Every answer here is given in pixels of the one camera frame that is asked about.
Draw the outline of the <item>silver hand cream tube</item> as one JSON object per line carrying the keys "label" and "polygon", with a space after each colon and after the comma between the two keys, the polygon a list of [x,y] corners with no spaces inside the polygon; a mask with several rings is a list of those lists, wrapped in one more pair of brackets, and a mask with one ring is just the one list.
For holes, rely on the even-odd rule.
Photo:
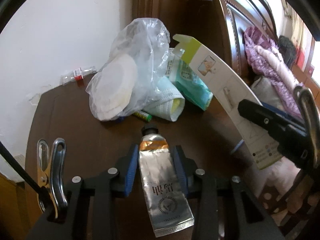
{"label": "silver hand cream tube", "polygon": [[194,225],[194,216],[181,189],[166,139],[153,124],[142,128],[139,170],[146,207],[156,237]]}

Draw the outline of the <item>white green carton box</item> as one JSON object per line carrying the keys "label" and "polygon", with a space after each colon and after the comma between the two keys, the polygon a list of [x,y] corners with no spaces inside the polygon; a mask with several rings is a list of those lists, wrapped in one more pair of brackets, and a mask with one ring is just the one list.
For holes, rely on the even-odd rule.
{"label": "white green carton box", "polygon": [[282,158],[277,150],[279,143],[265,129],[240,116],[238,104],[242,100],[262,105],[240,76],[197,39],[181,34],[174,35],[173,39],[178,42],[173,53],[207,85],[227,112],[253,155],[257,168],[265,169]]}

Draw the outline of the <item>metal clip on right gripper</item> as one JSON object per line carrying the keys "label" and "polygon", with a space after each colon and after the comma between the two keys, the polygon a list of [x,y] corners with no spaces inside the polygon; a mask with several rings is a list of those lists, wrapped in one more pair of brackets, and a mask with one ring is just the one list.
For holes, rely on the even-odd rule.
{"label": "metal clip on right gripper", "polygon": [[317,168],[319,166],[319,111],[309,88],[297,85],[293,90],[293,96],[312,144],[313,166]]}

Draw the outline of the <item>metal clip on gripper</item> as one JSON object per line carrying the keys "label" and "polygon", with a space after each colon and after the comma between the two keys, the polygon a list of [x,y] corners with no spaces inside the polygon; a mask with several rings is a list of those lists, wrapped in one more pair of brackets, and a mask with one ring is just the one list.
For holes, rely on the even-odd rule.
{"label": "metal clip on gripper", "polygon": [[293,90],[293,96],[312,144],[313,166],[317,168],[319,166],[319,111],[309,88],[297,85]]}
{"label": "metal clip on gripper", "polygon": [[52,210],[52,218],[59,219],[68,207],[63,186],[63,168],[66,156],[66,142],[62,138],[54,140],[52,147],[44,139],[37,142],[37,183],[40,209]]}

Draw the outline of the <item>grey pillow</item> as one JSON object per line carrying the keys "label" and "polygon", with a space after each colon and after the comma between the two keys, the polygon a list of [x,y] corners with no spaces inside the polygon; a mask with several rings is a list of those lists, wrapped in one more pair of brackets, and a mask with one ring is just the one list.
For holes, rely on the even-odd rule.
{"label": "grey pillow", "polygon": [[251,90],[261,102],[267,103],[268,105],[284,111],[281,98],[278,96],[268,78],[264,76],[257,77],[251,85]]}

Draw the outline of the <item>metal clip on left gripper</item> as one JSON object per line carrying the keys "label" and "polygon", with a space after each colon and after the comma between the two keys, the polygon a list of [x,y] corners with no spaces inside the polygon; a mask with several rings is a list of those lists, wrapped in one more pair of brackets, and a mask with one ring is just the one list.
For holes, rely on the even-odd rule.
{"label": "metal clip on left gripper", "polygon": [[63,168],[66,156],[66,142],[62,138],[54,140],[52,147],[44,139],[37,142],[37,183],[40,209],[52,210],[52,218],[59,219],[68,207],[63,186]]}

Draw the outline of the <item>brown polka dot bedsheet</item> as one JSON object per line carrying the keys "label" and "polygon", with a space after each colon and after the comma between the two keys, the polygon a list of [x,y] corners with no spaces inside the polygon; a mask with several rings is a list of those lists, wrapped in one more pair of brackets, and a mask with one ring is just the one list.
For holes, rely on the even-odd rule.
{"label": "brown polka dot bedsheet", "polygon": [[318,203],[318,194],[308,196],[313,179],[306,175],[298,181],[299,172],[300,169],[291,161],[281,159],[271,167],[265,186],[259,194],[259,201],[277,225],[288,213],[296,214],[302,208],[305,199],[312,206]]}

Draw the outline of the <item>purple lace quilt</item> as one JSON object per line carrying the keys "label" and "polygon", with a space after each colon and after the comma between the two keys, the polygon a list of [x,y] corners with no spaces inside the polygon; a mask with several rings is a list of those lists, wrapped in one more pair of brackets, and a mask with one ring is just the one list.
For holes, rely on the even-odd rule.
{"label": "purple lace quilt", "polygon": [[293,90],[300,83],[284,63],[274,40],[265,36],[257,27],[249,27],[244,32],[244,43],[247,62],[253,72],[268,78],[287,113],[301,118],[293,97]]}

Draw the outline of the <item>black furry item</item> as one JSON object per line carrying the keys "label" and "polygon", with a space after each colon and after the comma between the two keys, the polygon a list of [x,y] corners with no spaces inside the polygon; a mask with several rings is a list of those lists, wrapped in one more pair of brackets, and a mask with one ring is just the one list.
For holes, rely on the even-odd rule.
{"label": "black furry item", "polygon": [[284,63],[291,69],[297,58],[297,52],[293,42],[288,37],[280,35],[277,46],[283,57]]}

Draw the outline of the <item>green yellow battery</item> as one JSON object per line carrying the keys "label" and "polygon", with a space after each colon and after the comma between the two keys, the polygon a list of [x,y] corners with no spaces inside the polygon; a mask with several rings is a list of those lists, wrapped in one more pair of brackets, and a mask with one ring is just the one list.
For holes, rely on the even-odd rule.
{"label": "green yellow battery", "polygon": [[152,116],[144,111],[136,111],[133,115],[146,122],[150,122],[152,120]]}

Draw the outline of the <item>white face mask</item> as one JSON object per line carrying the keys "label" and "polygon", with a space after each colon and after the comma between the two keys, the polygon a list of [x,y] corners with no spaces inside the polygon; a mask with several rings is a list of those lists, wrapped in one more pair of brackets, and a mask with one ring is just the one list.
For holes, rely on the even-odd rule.
{"label": "white face mask", "polygon": [[177,121],[184,109],[185,98],[166,76],[158,81],[150,96],[143,111],[168,121]]}

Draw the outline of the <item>clear plastic bag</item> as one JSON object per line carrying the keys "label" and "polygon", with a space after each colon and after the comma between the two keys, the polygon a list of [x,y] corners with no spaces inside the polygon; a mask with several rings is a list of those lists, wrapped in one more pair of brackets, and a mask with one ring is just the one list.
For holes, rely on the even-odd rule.
{"label": "clear plastic bag", "polygon": [[93,116],[116,120],[153,102],[167,67],[169,43],[170,34],[157,18],[137,18],[127,25],[86,88]]}

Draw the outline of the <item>teal wet wipes pack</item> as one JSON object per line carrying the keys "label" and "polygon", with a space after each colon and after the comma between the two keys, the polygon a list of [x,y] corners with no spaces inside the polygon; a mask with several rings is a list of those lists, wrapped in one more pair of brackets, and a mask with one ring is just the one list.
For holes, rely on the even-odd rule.
{"label": "teal wet wipes pack", "polygon": [[169,49],[166,77],[185,99],[205,111],[211,103],[213,93],[194,71]]}

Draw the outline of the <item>clear vial red label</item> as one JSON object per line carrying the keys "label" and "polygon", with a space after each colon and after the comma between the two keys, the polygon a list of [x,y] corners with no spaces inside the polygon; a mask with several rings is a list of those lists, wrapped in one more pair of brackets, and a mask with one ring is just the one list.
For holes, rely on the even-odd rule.
{"label": "clear vial red label", "polygon": [[61,85],[66,85],[69,82],[78,82],[84,79],[84,77],[95,74],[97,72],[95,66],[86,67],[86,68],[77,68],[70,73],[61,76],[60,83]]}

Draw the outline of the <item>dark wooden headboard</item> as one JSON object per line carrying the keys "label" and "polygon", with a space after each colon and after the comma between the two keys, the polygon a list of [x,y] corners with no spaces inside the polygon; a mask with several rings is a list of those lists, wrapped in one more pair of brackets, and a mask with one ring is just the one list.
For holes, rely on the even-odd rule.
{"label": "dark wooden headboard", "polygon": [[247,63],[244,32],[251,26],[277,39],[267,0],[133,0],[133,17],[160,19],[171,36],[192,36],[225,61],[248,85],[255,79]]}

